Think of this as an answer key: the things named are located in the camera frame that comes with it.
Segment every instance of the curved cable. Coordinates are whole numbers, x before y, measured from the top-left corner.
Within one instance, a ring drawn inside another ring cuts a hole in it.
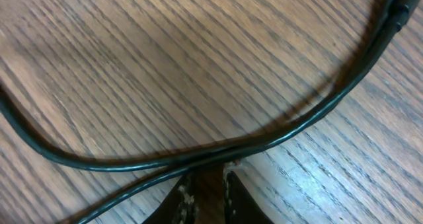
[[[36,123],[2,81],[0,81],[0,112],[33,150],[46,159],[61,165],[97,172],[126,172],[167,166],[154,176],[140,180],[120,190],[117,194],[107,197],[85,216],[71,222],[88,223],[116,204],[148,187],[192,170],[212,167],[263,152],[289,140],[324,118],[368,74],[394,35],[407,23],[418,2],[419,0],[383,0],[381,12],[369,36],[368,43],[364,46],[347,76],[343,77],[340,85],[336,86],[318,105],[292,121],[288,126],[259,137],[155,159],[98,160],[80,157],[54,145],[52,137]]]

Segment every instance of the wooden table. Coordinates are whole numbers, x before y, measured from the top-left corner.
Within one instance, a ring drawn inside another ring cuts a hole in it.
[[[354,58],[380,0],[0,0],[0,78],[62,149],[177,153],[304,112]],[[423,222],[423,3],[371,73],[295,139],[241,161],[275,223]],[[55,223],[151,170],[48,162],[0,116],[0,223]],[[221,173],[199,223],[223,223]],[[176,180],[95,220],[141,223]]]

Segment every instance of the brown wooden tabletop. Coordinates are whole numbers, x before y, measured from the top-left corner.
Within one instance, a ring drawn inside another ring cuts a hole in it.
[[[315,104],[381,0],[0,0],[0,78],[62,149],[177,153],[265,133]],[[315,126],[237,172],[275,223],[423,222],[423,2]],[[0,116],[0,223],[57,223],[148,171],[75,170]],[[220,172],[198,223],[223,223]],[[93,223],[141,223],[176,179]]]

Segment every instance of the cable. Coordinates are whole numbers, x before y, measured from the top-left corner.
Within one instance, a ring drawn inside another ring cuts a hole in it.
[[[46,159],[67,167],[97,172],[127,172],[167,167],[154,176],[139,180],[120,190],[117,194],[107,197],[100,205],[89,210],[88,214],[71,222],[88,223],[116,204],[148,187],[193,170],[213,167],[263,152],[289,140],[324,118],[369,73],[394,35],[408,22],[419,1],[383,0],[381,12],[369,36],[368,43],[359,54],[354,66],[332,92],[310,111],[290,122],[286,127],[258,137],[229,141],[218,147],[208,147],[156,159],[99,160],[80,157],[54,145],[54,139],[36,123],[2,81],[0,81],[0,112],[33,150]]]

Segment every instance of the black wire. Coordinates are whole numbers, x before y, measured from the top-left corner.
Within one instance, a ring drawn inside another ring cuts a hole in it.
[[[284,128],[250,139],[232,141],[219,147],[208,147],[188,153],[168,155],[156,159],[99,160],[80,157],[61,150],[54,145],[52,137],[46,133],[18,102],[14,95],[1,82],[0,111],[16,133],[37,153],[46,159],[73,168],[98,172],[126,172],[167,166],[159,173],[140,180],[117,194],[107,197],[90,210],[88,214],[73,220],[72,223],[88,223],[116,204],[131,196],[170,178],[201,168],[220,165],[235,159],[248,157],[275,147],[325,117],[333,108],[367,75],[370,69],[389,45],[393,36],[408,21],[419,0],[383,0],[381,12],[356,63],[329,95],[304,115]]]

